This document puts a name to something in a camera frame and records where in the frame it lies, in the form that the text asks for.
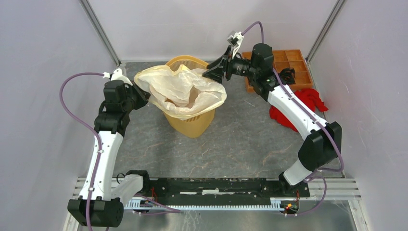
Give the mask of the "cream translucent plastic trash bag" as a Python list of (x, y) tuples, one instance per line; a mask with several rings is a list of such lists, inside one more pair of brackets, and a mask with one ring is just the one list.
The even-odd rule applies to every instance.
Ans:
[(227, 98), (224, 86), (203, 77), (204, 72), (183, 64), (176, 71), (157, 65), (138, 72), (134, 82), (150, 93), (150, 103), (171, 117), (187, 120), (220, 107)]

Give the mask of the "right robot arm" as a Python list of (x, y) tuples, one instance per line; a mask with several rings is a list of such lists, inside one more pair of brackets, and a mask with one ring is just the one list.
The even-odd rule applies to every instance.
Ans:
[(236, 57), (233, 49), (229, 45), (223, 55), (207, 66), (203, 77), (218, 83), (230, 80), (232, 75), (246, 77), (255, 92), (286, 116), (304, 140), (295, 163), (279, 176), (279, 193), (291, 196), (297, 191), (297, 184), (318, 171), (327, 171), (325, 164), (334, 159), (340, 161), (337, 171), (341, 172), (341, 126), (316, 115), (283, 82), (273, 67), (272, 47), (265, 43), (254, 45), (250, 59)]

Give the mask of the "yellow mesh trash bin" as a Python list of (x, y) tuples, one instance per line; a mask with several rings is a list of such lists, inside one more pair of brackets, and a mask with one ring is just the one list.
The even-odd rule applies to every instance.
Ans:
[[(189, 69), (206, 69), (208, 63), (199, 58), (190, 55), (180, 55), (172, 58), (166, 63), (172, 70), (177, 70), (181, 65), (185, 65)], [(212, 123), (215, 116), (215, 109), (204, 114), (189, 118), (187, 120), (181, 120), (174, 118), (164, 113), (170, 126), (176, 131), (189, 138), (197, 138), (201, 136), (205, 130)]]

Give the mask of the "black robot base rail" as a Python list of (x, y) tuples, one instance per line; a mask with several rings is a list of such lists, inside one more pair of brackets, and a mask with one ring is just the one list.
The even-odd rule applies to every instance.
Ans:
[(271, 198), (294, 199), (310, 196), (308, 184), (301, 182), (295, 186), (287, 185), (277, 179), (269, 178), (151, 178), (146, 170), (130, 170), (119, 173), (120, 182), (132, 173), (141, 174), (142, 190), (139, 194), (156, 202), (171, 205), (269, 205)]

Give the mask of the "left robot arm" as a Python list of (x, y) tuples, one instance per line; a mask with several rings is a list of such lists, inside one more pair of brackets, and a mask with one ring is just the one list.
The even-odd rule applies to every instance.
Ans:
[(138, 194), (146, 196), (151, 183), (146, 171), (129, 171), (123, 181), (112, 187), (112, 176), (122, 144), (129, 114), (147, 104), (149, 94), (130, 80), (111, 80), (103, 89), (105, 100), (94, 121), (95, 145), (85, 184), (79, 197), (68, 202), (69, 213), (89, 230), (94, 227), (118, 227), (124, 207)]

